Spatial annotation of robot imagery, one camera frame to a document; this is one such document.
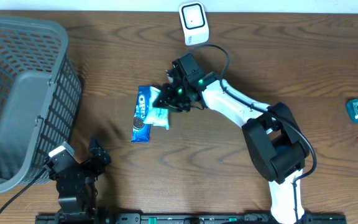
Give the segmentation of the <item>mint green wipes pack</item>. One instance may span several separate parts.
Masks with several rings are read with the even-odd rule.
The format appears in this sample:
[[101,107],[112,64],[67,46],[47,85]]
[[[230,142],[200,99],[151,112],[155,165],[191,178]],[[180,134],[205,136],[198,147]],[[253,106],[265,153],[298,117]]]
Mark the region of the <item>mint green wipes pack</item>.
[[149,86],[149,95],[146,99],[147,112],[145,115],[144,123],[151,124],[152,126],[164,127],[169,130],[168,110],[157,108],[153,105],[157,99],[160,90],[156,87]]

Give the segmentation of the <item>blue Oreo cookie pack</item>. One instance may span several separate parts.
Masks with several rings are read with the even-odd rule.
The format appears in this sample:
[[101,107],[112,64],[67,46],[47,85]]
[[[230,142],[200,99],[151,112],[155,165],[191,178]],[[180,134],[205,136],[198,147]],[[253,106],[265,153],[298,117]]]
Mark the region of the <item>blue Oreo cookie pack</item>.
[[146,116],[149,112],[149,104],[150,86],[139,86],[134,110],[131,142],[149,142],[150,125],[145,123]]

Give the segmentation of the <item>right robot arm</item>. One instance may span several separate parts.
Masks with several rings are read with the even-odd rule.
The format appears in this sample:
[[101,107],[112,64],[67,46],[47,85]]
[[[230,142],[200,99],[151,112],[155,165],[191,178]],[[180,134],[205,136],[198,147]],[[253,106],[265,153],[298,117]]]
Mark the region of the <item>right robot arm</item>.
[[169,82],[163,85],[156,108],[189,111],[194,103],[221,113],[242,129],[254,167],[268,181],[276,223],[299,223],[300,180],[305,177],[305,159],[313,153],[289,107],[283,103],[261,103],[235,90],[215,72],[206,73],[192,54],[172,63]]

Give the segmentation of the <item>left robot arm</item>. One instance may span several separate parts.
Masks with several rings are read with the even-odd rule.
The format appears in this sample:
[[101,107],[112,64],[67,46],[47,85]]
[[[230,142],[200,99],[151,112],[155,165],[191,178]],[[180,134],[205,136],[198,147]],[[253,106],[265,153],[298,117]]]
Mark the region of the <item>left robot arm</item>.
[[88,146],[89,157],[79,163],[74,149],[67,143],[48,153],[45,160],[50,180],[56,182],[60,210],[54,215],[38,215],[36,223],[114,223],[106,207],[98,207],[95,182],[103,174],[111,157],[95,137]]

